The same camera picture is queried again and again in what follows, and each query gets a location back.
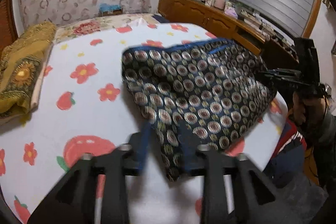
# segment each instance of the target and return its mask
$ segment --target hand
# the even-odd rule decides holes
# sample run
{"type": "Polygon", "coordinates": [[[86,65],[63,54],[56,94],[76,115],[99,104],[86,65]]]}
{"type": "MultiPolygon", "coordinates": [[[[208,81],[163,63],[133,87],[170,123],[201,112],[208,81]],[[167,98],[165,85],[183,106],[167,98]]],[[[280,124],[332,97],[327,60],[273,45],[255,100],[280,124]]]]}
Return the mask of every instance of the hand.
{"type": "Polygon", "coordinates": [[[294,92],[293,104],[294,120],[298,126],[306,122],[307,114],[308,126],[316,126],[317,124],[322,122],[326,107],[324,99],[313,98],[300,100],[299,95],[294,92]]]}

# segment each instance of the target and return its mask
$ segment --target dark cloth with circle pattern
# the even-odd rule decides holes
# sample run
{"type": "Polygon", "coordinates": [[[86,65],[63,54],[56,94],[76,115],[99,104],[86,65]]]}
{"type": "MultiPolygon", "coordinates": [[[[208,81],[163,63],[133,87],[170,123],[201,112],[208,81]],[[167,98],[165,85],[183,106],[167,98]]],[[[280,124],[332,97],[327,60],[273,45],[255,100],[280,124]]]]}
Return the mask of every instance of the dark cloth with circle pattern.
{"type": "Polygon", "coordinates": [[[226,150],[276,95],[254,79],[264,70],[260,57],[222,38],[125,50],[123,81],[156,131],[169,180],[182,172],[178,122],[185,120],[200,144],[226,150]]]}

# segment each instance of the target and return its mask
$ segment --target bed sheet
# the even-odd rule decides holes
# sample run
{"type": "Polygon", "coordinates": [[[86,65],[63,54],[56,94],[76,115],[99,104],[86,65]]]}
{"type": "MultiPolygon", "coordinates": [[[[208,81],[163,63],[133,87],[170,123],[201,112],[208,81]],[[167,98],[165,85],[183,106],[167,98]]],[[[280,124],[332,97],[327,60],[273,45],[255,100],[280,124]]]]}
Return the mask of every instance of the bed sheet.
{"type": "MultiPolygon", "coordinates": [[[[143,123],[121,79],[126,47],[169,47],[214,37],[192,24],[149,24],[95,32],[54,46],[38,110],[0,128],[0,184],[13,212],[26,223],[44,196],[84,152],[107,153],[143,123]]],[[[249,133],[228,152],[246,153],[260,169],[284,127],[280,94],[249,133]]],[[[199,223],[202,177],[169,183],[151,152],[140,177],[128,177],[133,224],[199,223]]],[[[97,191],[101,203],[102,189],[97,191]]],[[[228,193],[229,210],[232,196],[228,193]]]]}

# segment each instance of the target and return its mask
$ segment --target metal bolt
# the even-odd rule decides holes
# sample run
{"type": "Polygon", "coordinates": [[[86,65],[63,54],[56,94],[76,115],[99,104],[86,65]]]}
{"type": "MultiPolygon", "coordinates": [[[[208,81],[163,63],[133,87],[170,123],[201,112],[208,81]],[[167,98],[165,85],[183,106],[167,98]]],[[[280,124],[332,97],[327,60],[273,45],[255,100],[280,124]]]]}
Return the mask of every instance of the metal bolt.
{"type": "Polygon", "coordinates": [[[132,146],[130,144],[122,144],[118,147],[121,151],[129,151],[132,149],[132,146]]]}
{"type": "Polygon", "coordinates": [[[82,160],[91,160],[92,159],[92,154],[91,153],[84,153],[82,155],[82,160]]]}
{"type": "Polygon", "coordinates": [[[247,156],[244,153],[238,154],[237,158],[240,161],[248,160],[247,156]]]}
{"type": "Polygon", "coordinates": [[[200,151],[209,151],[210,150],[210,146],[207,144],[200,144],[199,146],[197,146],[197,149],[200,151]]]}

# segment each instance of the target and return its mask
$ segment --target person's arm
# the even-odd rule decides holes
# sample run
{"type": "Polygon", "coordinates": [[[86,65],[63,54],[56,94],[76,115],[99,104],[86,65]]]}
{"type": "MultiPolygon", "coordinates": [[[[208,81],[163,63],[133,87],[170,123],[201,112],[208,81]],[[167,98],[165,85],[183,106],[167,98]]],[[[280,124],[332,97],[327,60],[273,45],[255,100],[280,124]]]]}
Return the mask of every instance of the person's arm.
{"type": "Polygon", "coordinates": [[[336,117],[328,111],[325,113],[324,99],[300,101],[298,95],[294,93],[293,103],[297,125],[305,122],[308,114],[306,131],[299,130],[314,145],[314,158],[320,185],[322,187],[326,185],[328,191],[332,188],[336,189],[336,117]]]}

